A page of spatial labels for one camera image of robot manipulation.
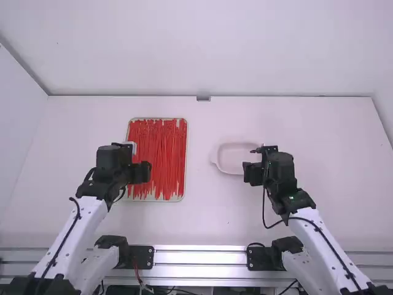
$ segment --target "white plate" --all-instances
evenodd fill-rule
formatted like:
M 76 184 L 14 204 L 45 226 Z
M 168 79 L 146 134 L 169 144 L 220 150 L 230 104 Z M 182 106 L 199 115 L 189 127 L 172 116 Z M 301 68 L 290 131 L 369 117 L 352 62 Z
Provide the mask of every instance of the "white plate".
M 251 150 L 262 146 L 255 141 L 230 140 L 215 146 L 210 155 L 210 162 L 227 174 L 243 175 L 243 162 L 260 162 L 261 154 L 252 154 Z

